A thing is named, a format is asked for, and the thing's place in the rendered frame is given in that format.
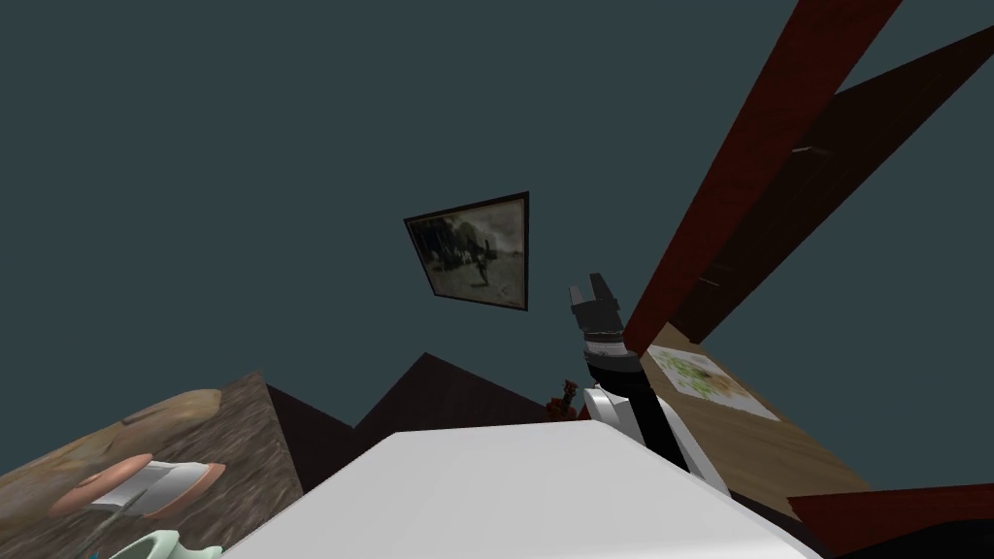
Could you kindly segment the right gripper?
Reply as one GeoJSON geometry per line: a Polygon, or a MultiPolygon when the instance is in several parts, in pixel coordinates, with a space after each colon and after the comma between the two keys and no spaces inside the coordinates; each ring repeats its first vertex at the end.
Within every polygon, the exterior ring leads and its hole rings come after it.
{"type": "Polygon", "coordinates": [[[578,286],[569,287],[571,311],[585,337],[620,337],[623,323],[620,319],[619,304],[614,297],[608,297],[608,286],[599,273],[589,275],[594,299],[586,301],[578,286]]]}

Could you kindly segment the small dark red object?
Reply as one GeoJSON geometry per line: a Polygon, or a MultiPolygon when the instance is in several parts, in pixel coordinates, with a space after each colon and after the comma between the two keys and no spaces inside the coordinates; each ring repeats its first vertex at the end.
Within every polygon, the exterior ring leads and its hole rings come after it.
{"type": "Polygon", "coordinates": [[[564,382],[562,397],[552,398],[546,404],[547,421],[558,422],[578,420],[578,413],[572,406],[577,390],[578,385],[567,378],[564,382]]]}

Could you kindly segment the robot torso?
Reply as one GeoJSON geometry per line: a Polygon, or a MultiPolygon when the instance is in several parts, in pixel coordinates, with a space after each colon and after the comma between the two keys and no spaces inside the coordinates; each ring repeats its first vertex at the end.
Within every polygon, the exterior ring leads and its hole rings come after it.
{"type": "Polygon", "coordinates": [[[221,559],[820,559],[595,421],[401,432],[221,559]]]}

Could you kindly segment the brown patterned table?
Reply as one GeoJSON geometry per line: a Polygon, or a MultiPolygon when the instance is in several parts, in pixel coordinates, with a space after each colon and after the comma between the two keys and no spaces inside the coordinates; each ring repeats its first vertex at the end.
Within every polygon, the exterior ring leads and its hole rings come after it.
{"type": "Polygon", "coordinates": [[[275,407],[259,374],[143,407],[0,476],[0,559],[110,559],[143,535],[175,530],[183,546],[230,548],[302,494],[275,407]],[[218,463],[224,472],[167,518],[113,518],[48,510],[85,478],[150,453],[171,463],[218,463]]]}

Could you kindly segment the pale green cup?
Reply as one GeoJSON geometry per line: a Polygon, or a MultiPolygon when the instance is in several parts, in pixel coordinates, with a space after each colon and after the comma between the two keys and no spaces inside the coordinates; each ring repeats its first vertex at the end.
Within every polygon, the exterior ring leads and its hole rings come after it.
{"type": "Polygon", "coordinates": [[[180,534],[157,530],[134,541],[107,559],[216,559],[223,552],[219,545],[188,549],[180,544],[180,534]]]}

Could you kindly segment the grey metal utensil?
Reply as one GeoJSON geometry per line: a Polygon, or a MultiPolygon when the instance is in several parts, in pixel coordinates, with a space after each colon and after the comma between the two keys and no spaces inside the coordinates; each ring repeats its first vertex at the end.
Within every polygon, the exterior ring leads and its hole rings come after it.
{"type": "Polygon", "coordinates": [[[124,516],[138,501],[147,489],[143,489],[134,494],[127,502],[121,505],[108,518],[101,523],[76,547],[71,555],[71,559],[89,559],[88,549],[105,533],[119,518],[124,516]]]}

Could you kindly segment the dark framed wall picture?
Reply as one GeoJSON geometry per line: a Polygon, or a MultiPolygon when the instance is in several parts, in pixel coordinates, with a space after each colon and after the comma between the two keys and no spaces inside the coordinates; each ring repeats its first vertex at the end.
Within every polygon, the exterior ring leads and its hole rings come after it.
{"type": "Polygon", "coordinates": [[[434,296],[526,312],[527,191],[406,218],[434,296]]]}

